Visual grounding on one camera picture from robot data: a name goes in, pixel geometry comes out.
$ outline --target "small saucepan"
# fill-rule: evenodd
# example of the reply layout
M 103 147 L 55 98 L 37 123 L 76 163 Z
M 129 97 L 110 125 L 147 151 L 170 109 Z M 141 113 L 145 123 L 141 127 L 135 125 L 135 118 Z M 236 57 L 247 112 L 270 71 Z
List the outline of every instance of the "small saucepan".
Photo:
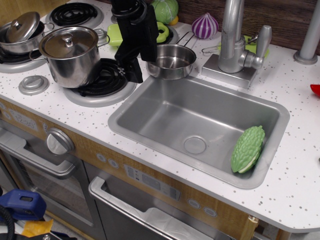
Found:
M 155 62 L 146 62 L 146 70 L 155 78 L 177 80 L 188 76 L 193 68 L 197 55 L 193 50 L 178 43 L 190 32 L 187 32 L 177 44 L 159 44 Z
M 38 12 L 26 12 L 0 27 L 0 48 L 9 55 L 29 53 L 38 48 L 48 24 L 55 27 L 52 23 L 42 23 Z

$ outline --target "oven door handle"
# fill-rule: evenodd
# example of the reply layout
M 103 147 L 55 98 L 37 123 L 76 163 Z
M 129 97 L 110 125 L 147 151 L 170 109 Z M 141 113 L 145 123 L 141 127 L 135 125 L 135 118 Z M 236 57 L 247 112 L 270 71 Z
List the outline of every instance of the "oven door handle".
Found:
M 45 160 L 44 158 L 25 149 L 27 141 L 0 127 L 0 149 L 11 156 L 25 162 L 56 179 L 67 179 L 73 175 L 76 166 L 64 160 L 59 165 Z
M 96 200 L 168 240 L 214 240 L 158 208 L 151 207 L 142 212 L 104 191 L 105 188 L 105 180 L 96 176 L 89 185 L 89 193 Z

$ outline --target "purple onion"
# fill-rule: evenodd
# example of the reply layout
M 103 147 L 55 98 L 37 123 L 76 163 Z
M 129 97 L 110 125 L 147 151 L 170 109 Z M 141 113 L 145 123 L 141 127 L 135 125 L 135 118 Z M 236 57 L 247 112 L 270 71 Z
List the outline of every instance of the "purple onion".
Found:
M 208 12 L 194 20 L 191 27 L 194 35 L 200 39 L 211 38 L 219 29 L 218 22 Z

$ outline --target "green cabbage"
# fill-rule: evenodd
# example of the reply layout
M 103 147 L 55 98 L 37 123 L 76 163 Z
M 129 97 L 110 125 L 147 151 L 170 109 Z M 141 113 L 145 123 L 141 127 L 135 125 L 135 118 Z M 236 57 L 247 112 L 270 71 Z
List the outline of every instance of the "green cabbage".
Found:
M 177 0 L 154 0 L 155 18 L 158 22 L 169 24 L 178 15 L 179 5 Z

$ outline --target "red object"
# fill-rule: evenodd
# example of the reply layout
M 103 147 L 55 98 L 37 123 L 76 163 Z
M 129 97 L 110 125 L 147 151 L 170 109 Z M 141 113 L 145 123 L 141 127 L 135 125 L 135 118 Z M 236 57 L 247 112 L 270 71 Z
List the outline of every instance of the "red object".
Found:
M 310 88 L 311 88 L 312 92 L 314 92 L 315 95 L 320 97 L 320 84 L 311 84 Z

